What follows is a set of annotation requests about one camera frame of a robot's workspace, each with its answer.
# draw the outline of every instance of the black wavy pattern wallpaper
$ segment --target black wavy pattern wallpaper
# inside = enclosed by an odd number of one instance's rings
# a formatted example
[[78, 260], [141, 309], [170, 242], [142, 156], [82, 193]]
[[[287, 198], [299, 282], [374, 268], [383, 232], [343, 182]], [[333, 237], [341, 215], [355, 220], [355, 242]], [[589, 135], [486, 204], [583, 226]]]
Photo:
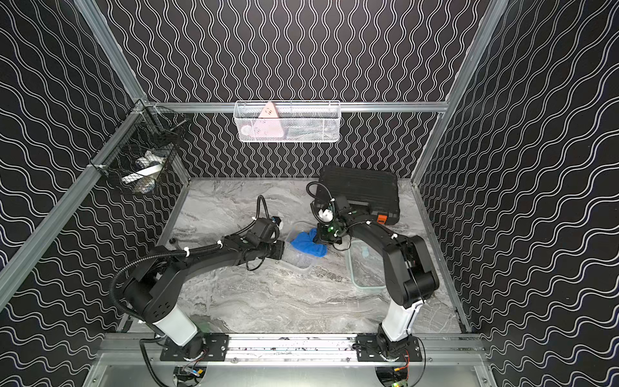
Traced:
[[152, 101], [442, 101], [488, 1], [98, 4]]
[[499, 386], [619, 384], [619, 2], [512, 0], [420, 190]]
[[[133, 103], [70, 0], [0, 2], [0, 268]], [[0, 386], [80, 386], [120, 316], [108, 281], [154, 246], [181, 184], [122, 196], [101, 179], [0, 311]]]
[[158, 196], [127, 196], [101, 178], [0, 312], [0, 386], [82, 385], [122, 317], [110, 280], [155, 246], [181, 185], [169, 172]]
[[180, 150], [192, 177], [314, 177], [323, 165], [410, 177], [437, 113], [344, 113], [340, 141], [256, 143], [237, 139], [232, 115], [200, 114]]
[[69, 0], [0, 2], [0, 269], [133, 103]]

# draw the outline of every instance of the blue towel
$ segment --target blue towel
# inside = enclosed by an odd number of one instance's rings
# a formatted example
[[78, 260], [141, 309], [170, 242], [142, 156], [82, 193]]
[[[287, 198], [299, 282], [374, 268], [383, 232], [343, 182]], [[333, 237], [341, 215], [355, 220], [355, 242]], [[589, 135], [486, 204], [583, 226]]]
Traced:
[[327, 255], [327, 246], [314, 243], [315, 236], [316, 229], [312, 228], [309, 231], [309, 234], [306, 232], [300, 232], [299, 235], [297, 235], [297, 237], [294, 239], [294, 241], [290, 242], [290, 244], [302, 253], [322, 258]]

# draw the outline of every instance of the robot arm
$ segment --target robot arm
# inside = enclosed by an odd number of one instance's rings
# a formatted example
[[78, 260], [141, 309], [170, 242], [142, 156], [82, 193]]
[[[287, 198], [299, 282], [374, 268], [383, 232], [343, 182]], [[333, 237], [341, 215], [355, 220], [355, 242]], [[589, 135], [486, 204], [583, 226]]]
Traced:
[[[121, 311], [145, 321], [161, 336], [168, 336], [186, 359], [196, 359], [203, 353], [203, 333], [176, 306], [185, 281], [201, 273], [224, 266], [247, 265], [256, 258], [282, 259], [283, 241], [279, 237], [279, 218], [258, 217], [244, 235], [227, 235], [216, 245], [192, 250], [169, 251], [158, 246], [148, 257], [125, 266], [110, 284], [110, 297]], [[122, 296], [132, 308], [120, 302], [116, 295], [119, 278], [133, 269], [121, 288]]]
[[[312, 182], [307, 187], [308, 193], [317, 199], [310, 193], [311, 185], [322, 186], [322, 183]], [[330, 197], [329, 190], [323, 187]], [[323, 206], [317, 206], [315, 202], [311, 210], [319, 223], [314, 242], [333, 245], [342, 243], [342, 237], [350, 235], [363, 240], [383, 257], [391, 304], [378, 328], [377, 342], [385, 357], [397, 357], [396, 354], [407, 345], [417, 312], [439, 287], [423, 238], [394, 233], [377, 222], [376, 216], [372, 216], [366, 206], [351, 206], [344, 196], [330, 198]]]

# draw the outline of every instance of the gray marble floor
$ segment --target gray marble floor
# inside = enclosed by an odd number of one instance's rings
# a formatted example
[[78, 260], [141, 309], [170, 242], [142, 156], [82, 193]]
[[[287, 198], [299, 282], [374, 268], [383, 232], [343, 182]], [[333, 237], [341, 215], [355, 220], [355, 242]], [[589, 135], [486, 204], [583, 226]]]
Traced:
[[[283, 219], [285, 238], [295, 222], [315, 223], [305, 192], [307, 182], [193, 181], [174, 236], [181, 247], [211, 244], [250, 223], [256, 197], [262, 194], [271, 215]], [[399, 190], [400, 221], [391, 228], [424, 237], [408, 181], [402, 181]], [[239, 333], [371, 333], [376, 332], [388, 305], [385, 290], [368, 291], [353, 285], [344, 253], [333, 248], [306, 273], [269, 259], [253, 272], [244, 266], [218, 269], [187, 281], [179, 299], [179, 306], [203, 330]], [[460, 332], [444, 286], [422, 308], [415, 331]]]

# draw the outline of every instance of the black toolbox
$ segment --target black toolbox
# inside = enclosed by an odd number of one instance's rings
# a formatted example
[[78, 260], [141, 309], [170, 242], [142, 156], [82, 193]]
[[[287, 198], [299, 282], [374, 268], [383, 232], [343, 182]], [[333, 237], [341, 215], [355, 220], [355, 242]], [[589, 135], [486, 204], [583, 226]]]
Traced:
[[[397, 177], [391, 172], [328, 165], [321, 169], [319, 181], [329, 188], [333, 197], [346, 196], [353, 208], [366, 208], [379, 223], [394, 225], [400, 220]], [[329, 201], [321, 186], [316, 195], [322, 202]]]

